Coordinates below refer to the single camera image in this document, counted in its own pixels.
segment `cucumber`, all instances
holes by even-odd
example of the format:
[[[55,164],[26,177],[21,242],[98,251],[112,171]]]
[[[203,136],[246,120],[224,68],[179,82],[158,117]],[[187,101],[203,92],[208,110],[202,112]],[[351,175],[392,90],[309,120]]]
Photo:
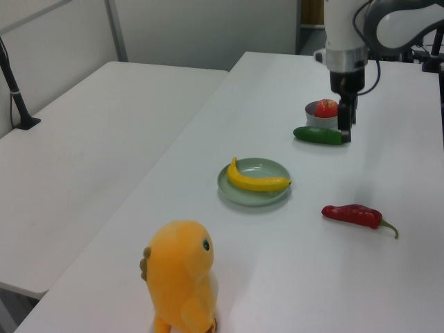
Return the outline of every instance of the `cucumber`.
[[[315,144],[331,144],[337,146],[343,143],[341,132],[330,128],[304,126],[296,128],[293,134],[296,139],[313,142]]]

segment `stuffed animal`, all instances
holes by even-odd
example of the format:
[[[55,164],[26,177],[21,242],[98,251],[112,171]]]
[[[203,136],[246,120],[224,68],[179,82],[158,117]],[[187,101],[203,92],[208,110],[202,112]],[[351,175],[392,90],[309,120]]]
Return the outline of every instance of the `stuffed animal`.
[[[214,333],[216,295],[210,284],[213,244],[195,221],[172,221],[156,232],[140,261],[155,308],[154,332]]]

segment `light green plate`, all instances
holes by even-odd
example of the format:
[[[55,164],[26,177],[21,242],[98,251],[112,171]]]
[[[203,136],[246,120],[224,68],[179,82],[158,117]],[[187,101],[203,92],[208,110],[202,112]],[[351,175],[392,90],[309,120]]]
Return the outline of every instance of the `light green plate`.
[[[217,184],[221,192],[231,201],[240,205],[260,206],[268,205],[283,197],[290,187],[282,191],[274,192],[256,192],[247,191],[234,186],[227,176],[227,165],[222,169]],[[245,158],[237,160],[237,169],[240,173],[248,177],[264,178],[264,177],[285,177],[290,178],[290,173],[279,163],[264,158]]]

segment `plush toy ear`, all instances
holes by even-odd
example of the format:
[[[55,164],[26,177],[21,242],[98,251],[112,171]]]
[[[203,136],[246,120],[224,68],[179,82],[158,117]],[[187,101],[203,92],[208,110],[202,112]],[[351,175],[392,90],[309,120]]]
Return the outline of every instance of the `plush toy ear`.
[[[140,277],[146,281],[146,260],[150,257],[151,254],[151,248],[145,248],[144,250],[144,258],[140,260],[139,267],[142,270],[142,273],[140,274]]]

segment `yellow banana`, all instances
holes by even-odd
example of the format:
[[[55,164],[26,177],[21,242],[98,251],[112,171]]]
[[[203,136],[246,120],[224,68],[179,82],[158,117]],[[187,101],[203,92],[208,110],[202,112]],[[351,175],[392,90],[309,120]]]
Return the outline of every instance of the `yellow banana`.
[[[237,169],[237,158],[233,158],[227,170],[230,182],[241,189],[256,192],[282,191],[286,189],[291,180],[284,177],[252,178],[242,175]]]

